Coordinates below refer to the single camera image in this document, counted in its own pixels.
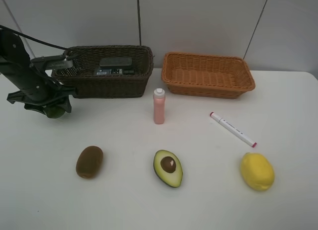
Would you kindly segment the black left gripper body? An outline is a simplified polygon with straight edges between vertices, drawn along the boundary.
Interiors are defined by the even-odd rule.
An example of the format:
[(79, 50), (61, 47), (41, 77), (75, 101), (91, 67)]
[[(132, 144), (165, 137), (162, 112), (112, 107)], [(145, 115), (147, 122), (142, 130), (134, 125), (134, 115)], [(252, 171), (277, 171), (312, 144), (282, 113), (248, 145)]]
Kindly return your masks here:
[(60, 84), (52, 77), (38, 77), (35, 81), (24, 81), (19, 91), (8, 94), (7, 101), (38, 106), (59, 106), (63, 97), (77, 94), (72, 86)]

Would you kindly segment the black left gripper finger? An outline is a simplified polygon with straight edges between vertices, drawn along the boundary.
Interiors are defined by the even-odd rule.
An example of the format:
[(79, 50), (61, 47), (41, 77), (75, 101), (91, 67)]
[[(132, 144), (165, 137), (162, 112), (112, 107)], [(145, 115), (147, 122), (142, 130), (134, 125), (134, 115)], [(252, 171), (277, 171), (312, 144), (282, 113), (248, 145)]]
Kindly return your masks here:
[(72, 106), (70, 104), (70, 100), (68, 96), (63, 97), (63, 100), (59, 104), (59, 107), (61, 107), (65, 112), (71, 113)]
[(38, 106), (38, 105), (33, 105), (33, 104), (25, 104), (24, 109), (29, 110), (29, 111), (34, 111), (37, 113), (41, 113), (45, 115), (46, 117), (49, 117), (48, 114), (46, 113), (46, 105), (44, 106)]

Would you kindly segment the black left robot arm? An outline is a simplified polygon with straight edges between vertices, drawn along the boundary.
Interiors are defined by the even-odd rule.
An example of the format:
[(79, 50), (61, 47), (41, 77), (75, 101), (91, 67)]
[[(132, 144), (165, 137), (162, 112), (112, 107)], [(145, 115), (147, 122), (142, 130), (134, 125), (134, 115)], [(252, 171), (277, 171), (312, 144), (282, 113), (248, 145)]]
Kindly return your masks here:
[(0, 72), (18, 88), (7, 100), (23, 103), (26, 110), (51, 119), (71, 113), (69, 96), (76, 94), (76, 88), (60, 84), (46, 71), (71, 68), (74, 58), (62, 54), (31, 59), (18, 32), (0, 29)]

